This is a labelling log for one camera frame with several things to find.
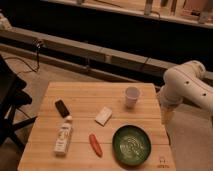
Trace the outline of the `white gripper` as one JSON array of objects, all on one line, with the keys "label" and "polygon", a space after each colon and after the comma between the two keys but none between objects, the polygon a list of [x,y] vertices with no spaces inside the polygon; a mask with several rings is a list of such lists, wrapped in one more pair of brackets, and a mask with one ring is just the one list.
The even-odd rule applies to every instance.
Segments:
[{"label": "white gripper", "polygon": [[162,87],[157,99],[162,111],[162,123],[167,125],[174,115],[173,110],[179,105],[179,95],[168,87]]}]

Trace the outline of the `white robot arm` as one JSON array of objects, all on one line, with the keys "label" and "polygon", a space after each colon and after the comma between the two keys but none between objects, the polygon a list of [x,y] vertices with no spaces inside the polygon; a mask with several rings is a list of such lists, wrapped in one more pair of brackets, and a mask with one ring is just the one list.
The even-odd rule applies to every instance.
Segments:
[{"label": "white robot arm", "polygon": [[205,66],[196,60],[176,65],[164,72],[164,85],[157,93],[164,125],[172,119],[173,110],[184,98],[213,114],[213,87],[202,81],[205,72]]}]

